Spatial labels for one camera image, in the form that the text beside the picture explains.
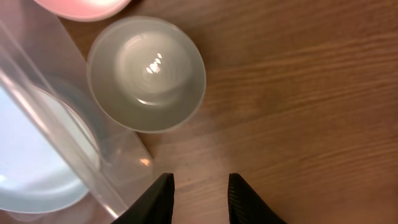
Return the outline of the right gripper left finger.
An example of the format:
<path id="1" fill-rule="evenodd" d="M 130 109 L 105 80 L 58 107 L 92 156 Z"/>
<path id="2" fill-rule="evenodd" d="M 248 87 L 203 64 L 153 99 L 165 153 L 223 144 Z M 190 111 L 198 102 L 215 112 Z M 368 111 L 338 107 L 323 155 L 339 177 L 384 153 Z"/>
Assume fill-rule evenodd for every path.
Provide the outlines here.
<path id="1" fill-rule="evenodd" d="M 163 173 L 111 224 L 171 224 L 174 193 L 173 173 Z"/>

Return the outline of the pink plastic bowl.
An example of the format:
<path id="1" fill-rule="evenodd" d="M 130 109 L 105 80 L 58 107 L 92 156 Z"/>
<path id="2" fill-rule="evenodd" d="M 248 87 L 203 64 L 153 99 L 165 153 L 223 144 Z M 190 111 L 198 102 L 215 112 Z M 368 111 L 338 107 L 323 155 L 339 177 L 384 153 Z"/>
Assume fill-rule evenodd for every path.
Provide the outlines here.
<path id="1" fill-rule="evenodd" d="M 34 0 L 53 14 L 78 22 L 107 19 L 123 10 L 131 0 Z"/>

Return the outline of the grey plastic bowl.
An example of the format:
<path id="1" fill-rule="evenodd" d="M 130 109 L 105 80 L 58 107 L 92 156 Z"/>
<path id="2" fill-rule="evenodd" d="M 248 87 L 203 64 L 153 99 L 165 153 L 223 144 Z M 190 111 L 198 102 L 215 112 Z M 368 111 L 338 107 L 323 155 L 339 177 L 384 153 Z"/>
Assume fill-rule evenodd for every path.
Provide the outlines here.
<path id="1" fill-rule="evenodd" d="M 199 50 L 177 26 L 133 16 L 105 28 L 87 58 L 87 79 L 98 106 L 139 133 L 164 133 L 187 122 L 206 92 Z"/>

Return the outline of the clear plastic storage bin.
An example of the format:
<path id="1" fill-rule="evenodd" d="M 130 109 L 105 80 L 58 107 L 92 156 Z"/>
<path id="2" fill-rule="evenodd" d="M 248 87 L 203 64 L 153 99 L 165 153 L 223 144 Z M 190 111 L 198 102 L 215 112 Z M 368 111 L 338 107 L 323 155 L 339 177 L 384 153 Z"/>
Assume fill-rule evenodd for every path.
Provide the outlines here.
<path id="1" fill-rule="evenodd" d="M 151 178 L 151 156 L 95 103 L 58 17 L 2 1 L 1 210 L 27 223 L 113 221 Z"/>

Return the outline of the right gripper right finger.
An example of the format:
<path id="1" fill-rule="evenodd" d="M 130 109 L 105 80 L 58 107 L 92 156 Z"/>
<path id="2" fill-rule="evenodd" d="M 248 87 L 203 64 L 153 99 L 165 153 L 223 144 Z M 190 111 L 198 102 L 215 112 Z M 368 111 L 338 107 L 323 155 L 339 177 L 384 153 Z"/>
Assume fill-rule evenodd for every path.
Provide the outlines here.
<path id="1" fill-rule="evenodd" d="M 229 175 L 230 224 L 286 224 L 238 173 Z"/>

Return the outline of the light blue plastic plate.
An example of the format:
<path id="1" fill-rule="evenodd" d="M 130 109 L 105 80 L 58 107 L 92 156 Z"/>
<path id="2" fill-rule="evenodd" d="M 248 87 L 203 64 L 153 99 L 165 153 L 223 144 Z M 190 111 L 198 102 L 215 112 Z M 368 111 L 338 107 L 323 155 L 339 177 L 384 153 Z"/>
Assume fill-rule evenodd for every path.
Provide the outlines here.
<path id="1" fill-rule="evenodd" d="M 36 92 L 91 161 L 98 166 L 93 124 L 82 118 L 89 101 L 71 87 L 58 86 L 63 103 L 37 87 Z M 88 188 L 61 158 L 5 89 L 1 90 L 1 209 L 17 213 L 56 212 L 79 202 Z"/>

